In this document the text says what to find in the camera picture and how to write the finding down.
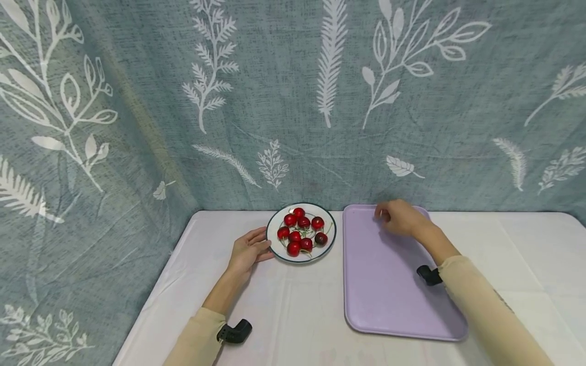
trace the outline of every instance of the cherry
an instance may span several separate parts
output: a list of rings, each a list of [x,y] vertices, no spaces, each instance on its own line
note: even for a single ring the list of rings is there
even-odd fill
[[[297,207],[295,210],[293,210],[293,215],[297,217],[303,217],[305,216],[305,210],[301,207]]]
[[[283,222],[285,223],[285,225],[287,225],[289,227],[295,226],[295,224],[297,223],[297,216],[292,215],[292,214],[288,214],[283,219]]]
[[[288,236],[289,236],[289,228],[288,227],[283,226],[282,228],[277,230],[277,238],[279,238],[279,240],[284,240]]]
[[[310,225],[309,219],[305,216],[300,217],[297,219],[297,225],[299,225],[300,229],[309,229],[309,225]]]
[[[311,253],[311,250],[314,248],[314,243],[309,238],[303,238],[301,240],[301,249],[304,251],[308,251]]]
[[[287,245],[287,253],[290,256],[298,256],[301,250],[301,244],[298,241],[292,241]]]
[[[294,231],[289,234],[289,242],[301,241],[301,234],[299,231]]]
[[[321,229],[323,225],[323,218],[321,218],[320,216],[316,216],[313,220],[311,220],[311,227],[314,228],[314,230],[316,231]]]
[[[325,245],[328,242],[328,236],[322,232],[315,234],[315,243]]]

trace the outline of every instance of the curtain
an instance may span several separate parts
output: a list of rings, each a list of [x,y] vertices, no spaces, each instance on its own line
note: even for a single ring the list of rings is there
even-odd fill
[[[111,364],[198,210],[586,222],[583,1],[0,4],[3,364]]]

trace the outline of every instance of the white tablecloth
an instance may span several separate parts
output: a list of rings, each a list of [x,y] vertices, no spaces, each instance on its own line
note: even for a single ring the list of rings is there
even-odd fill
[[[161,365],[222,274],[234,240],[272,212],[201,211],[183,233],[115,365]],[[229,323],[254,329],[217,366],[490,365],[473,334],[461,343],[360,334],[344,318],[340,235],[323,260],[259,264]],[[474,261],[556,365],[586,365],[586,228],[560,213],[431,213]]]

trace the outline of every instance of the purple tray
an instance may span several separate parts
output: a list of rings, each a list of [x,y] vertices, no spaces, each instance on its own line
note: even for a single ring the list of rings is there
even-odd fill
[[[415,272],[424,264],[435,268],[431,257],[415,239],[381,229],[374,208],[353,204],[344,209],[346,321],[364,333],[462,340],[468,324],[444,286],[427,286]]]

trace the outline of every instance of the plate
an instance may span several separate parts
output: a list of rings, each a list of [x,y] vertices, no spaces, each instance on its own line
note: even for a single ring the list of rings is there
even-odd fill
[[[290,256],[289,253],[287,253],[287,245],[289,244],[289,240],[279,240],[277,231],[281,227],[285,226],[283,221],[285,216],[289,213],[292,214],[293,210],[297,207],[303,208],[305,211],[305,216],[310,221],[316,216],[323,218],[324,225],[323,228],[321,228],[319,231],[324,232],[328,236],[328,242],[323,246],[315,245],[314,242],[314,248],[311,253],[301,252],[298,256]],[[312,241],[314,240],[313,237],[315,236],[316,231],[311,226],[308,230],[300,230],[297,225],[294,228],[291,227],[289,229],[291,232],[299,231],[302,238],[307,237],[311,238]],[[299,202],[282,208],[280,211],[275,213],[273,217],[271,217],[267,225],[267,239],[272,242],[270,249],[278,259],[293,264],[310,263],[324,257],[329,252],[336,239],[336,229],[336,221],[334,221],[332,215],[325,208],[314,203]]]

